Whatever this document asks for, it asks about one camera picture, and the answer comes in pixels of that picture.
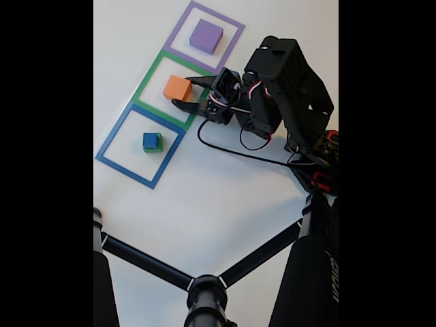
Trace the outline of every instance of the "square outline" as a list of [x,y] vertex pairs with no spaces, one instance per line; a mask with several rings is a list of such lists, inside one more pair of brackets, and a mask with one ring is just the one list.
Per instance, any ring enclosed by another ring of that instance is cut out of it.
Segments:
[[[138,114],[141,114],[142,116],[145,116],[146,118],[151,119],[152,121],[155,121],[156,123],[159,123],[160,125],[163,125],[163,126],[167,127],[168,129],[171,129],[172,131],[175,131],[177,133],[176,140],[174,140],[170,150],[166,154],[159,169],[157,170],[156,174],[154,175],[153,180],[151,180],[151,181],[145,179],[144,177],[139,176],[138,174],[135,174],[134,172],[131,172],[130,170],[128,170],[128,169],[120,166],[119,164],[114,163],[112,160],[104,157],[104,153],[106,152],[106,150],[110,146],[110,143],[112,142],[112,140],[114,139],[114,137],[118,133],[118,130],[120,129],[120,127],[124,123],[124,120],[126,119],[127,115],[131,111],[137,112]],[[135,181],[137,181],[137,182],[139,182],[147,187],[150,187],[151,189],[154,189],[157,182],[159,181],[162,174],[164,173],[166,166],[170,162],[174,152],[176,152],[176,149],[178,148],[180,142],[183,139],[183,136],[185,136],[185,130],[183,128],[176,126],[174,124],[171,124],[170,122],[166,121],[165,119],[153,114],[152,112],[145,110],[144,108],[137,107],[137,105],[135,105],[133,102],[129,102],[128,105],[124,108],[124,111],[121,113],[118,120],[116,121],[114,127],[110,131],[108,137],[105,139],[102,147],[98,151],[95,158],[98,161],[102,162],[103,164],[106,164],[107,166],[119,171],[120,173],[134,179]]]
[[[188,17],[188,15],[191,13],[193,8],[197,8],[199,10],[202,10],[203,12],[206,12],[207,14],[210,14],[212,16],[215,16],[225,22],[228,22],[231,25],[234,25],[237,27],[236,33],[234,34],[232,41],[230,41],[229,46],[227,47],[227,49],[225,50],[221,60],[219,61],[218,65],[216,68],[211,67],[205,63],[202,63],[201,61],[194,59],[191,56],[188,56],[187,54],[184,54],[178,50],[175,50],[173,48],[171,48],[171,43],[174,40],[174,38],[176,37],[176,35],[178,34],[178,31],[180,30],[180,28],[182,27],[183,23],[185,22],[186,18]],[[183,12],[183,15],[181,16],[180,20],[177,22],[177,25],[175,26],[175,28],[172,30],[170,36],[168,37],[168,39],[166,40],[165,44],[163,45],[163,50],[166,50],[168,52],[171,52],[177,56],[179,56],[180,58],[189,61],[190,63],[193,63],[194,65],[197,65],[198,67],[205,69],[205,70],[209,70],[212,73],[214,73],[215,75],[218,74],[222,68],[224,67],[224,63],[227,61],[228,57],[230,56],[230,53],[233,51],[233,48],[235,46],[235,44],[237,43],[237,41],[239,40],[240,35],[243,33],[245,28],[244,24],[241,24],[240,22],[236,22],[235,20],[224,16],[223,14],[220,14],[219,12],[216,12],[215,10],[209,9],[203,5],[200,5],[199,3],[196,3],[195,1],[191,1],[189,3],[189,5],[187,6],[185,12]]]
[[[160,111],[159,109],[156,109],[155,107],[143,102],[140,100],[141,93],[144,91],[145,87],[149,83],[151,76],[155,73],[157,66],[161,63],[163,58],[168,58],[169,60],[172,60],[179,65],[182,65],[186,68],[189,68],[190,70],[193,70],[197,73],[199,73],[202,76],[212,76],[213,74],[195,66],[193,63],[190,63],[188,61],[185,61],[183,59],[178,58],[175,54],[172,54],[165,50],[160,50],[159,54],[157,55],[156,59],[153,61],[153,64],[151,65],[150,69],[148,70],[147,74],[145,75],[144,79],[142,80],[141,84],[139,84],[139,87],[136,89],[134,96],[131,98],[131,102],[133,102],[138,107],[148,110],[149,112],[155,114],[156,116],[159,116],[167,121],[169,121],[171,124],[174,124],[180,128],[183,128],[185,131],[189,129],[189,126],[191,126],[192,121],[196,117],[195,114],[190,114],[185,122],[180,121],[173,116],[170,116],[169,114]],[[208,89],[204,89],[203,92],[200,94],[200,97],[198,98],[198,102],[200,102],[202,99],[205,99],[209,93]]]

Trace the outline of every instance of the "cube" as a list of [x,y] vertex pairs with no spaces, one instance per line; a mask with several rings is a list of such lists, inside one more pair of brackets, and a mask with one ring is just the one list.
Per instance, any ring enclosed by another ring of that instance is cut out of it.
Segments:
[[168,100],[181,100],[186,101],[192,90],[192,84],[190,80],[171,75],[167,81],[165,89],[163,90],[163,96]]
[[144,133],[142,148],[146,153],[162,152],[162,135],[160,133]]
[[194,29],[191,37],[189,38],[189,43],[194,48],[213,55],[222,36],[222,27],[200,19],[196,29]]

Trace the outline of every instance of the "blue cube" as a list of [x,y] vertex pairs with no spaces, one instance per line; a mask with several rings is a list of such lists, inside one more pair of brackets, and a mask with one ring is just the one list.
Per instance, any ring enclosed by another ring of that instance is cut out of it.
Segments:
[[147,153],[162,152],[162,135],[160,133],[144,133],[142,148]]

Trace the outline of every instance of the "green square outline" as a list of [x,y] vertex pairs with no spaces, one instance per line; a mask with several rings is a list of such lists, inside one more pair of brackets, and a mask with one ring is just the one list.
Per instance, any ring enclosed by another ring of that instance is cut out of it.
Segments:
[[[156,108],[152,107],[151,105],[146,104],[145,102],[142,102],[141,100],[139,100],[139,97],[140,97],[141,93],[144,91],[145,86],[149,83],[151,76],[155,73],[157,66],[161,63],[161,61],[164,57],[168,58],[169,60],[173,60],[176,63],[199,73],[202,76],[213,76],[212,73],[206,71],[205,69],[202,69],[202,68],[194,65],[193,63],[190,63],[186,60],[183,60],[183,59],[179,58],[178,56],[176,56],[175,54],[172,54],[171,52],[161,50],[159,52],[159,54],[157,55],[156,59],[153,61],[153,64],[151,65],[149,71],[145,75],[141,84],[136,89],[135,94],[132,97],[131,101],[135,105],[141,107],[142,109],[148,110],[149,112],[152,112],[153,114],[169,121],[170,123],[172,123],[176,126],[179,126],[180,128],[183,128],[183,130],[187,131],[189,129],[189,126],[191,126],[194,118],[196,117],[195,114],[190,114],[188,119],[185,122],[183,122],[183,121],[180,121],[180,120],[174,118],[173,116],[170,116],[169,114],[166,114],[165,112],[162,112],[159,109],[156,109]],[[209,94],[209,90],[205,89],[202,92],[202,94],[200,95],[200,97],[198,98],[198,102],[200,102],[202,99],[205,99],[208,94]]]

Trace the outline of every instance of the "tripod leg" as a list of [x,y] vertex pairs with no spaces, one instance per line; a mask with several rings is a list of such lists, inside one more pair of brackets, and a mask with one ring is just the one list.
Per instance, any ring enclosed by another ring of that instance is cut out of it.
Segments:
[[114,290],[108,259],[103,254],[102,217],[98,209],[94,208],[94,257],[93,257],[93,302],[94,327],[119,327],[116,313]]

